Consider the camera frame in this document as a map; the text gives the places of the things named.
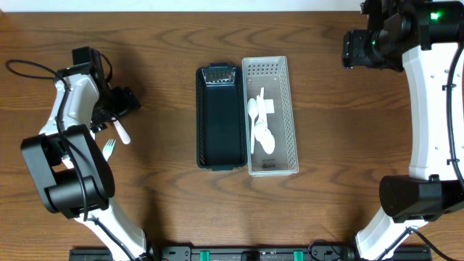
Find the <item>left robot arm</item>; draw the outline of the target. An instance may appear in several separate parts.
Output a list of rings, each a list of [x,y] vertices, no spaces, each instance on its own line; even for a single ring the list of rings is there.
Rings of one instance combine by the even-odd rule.
[[[52,72],[57,96],[37,136],[21,143],[21,153],[41,201],[92,230],[111,260],[153,260],[144,230],[115,198],[115,180],[93,135],[140,108],[129,88],[112,88],[106,57],[89,46],[72,51],[73,64]]]

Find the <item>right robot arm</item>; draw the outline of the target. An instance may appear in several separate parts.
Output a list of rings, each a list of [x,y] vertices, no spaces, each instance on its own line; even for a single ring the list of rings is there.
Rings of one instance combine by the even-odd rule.
[[[344,35],[344,68],[407,76],[413,128],[407,175],[379,185],[380,209],[355,237],[357,257],[391,260],[401,243],[463,208],[463,3],[365,0],[364,30]]]

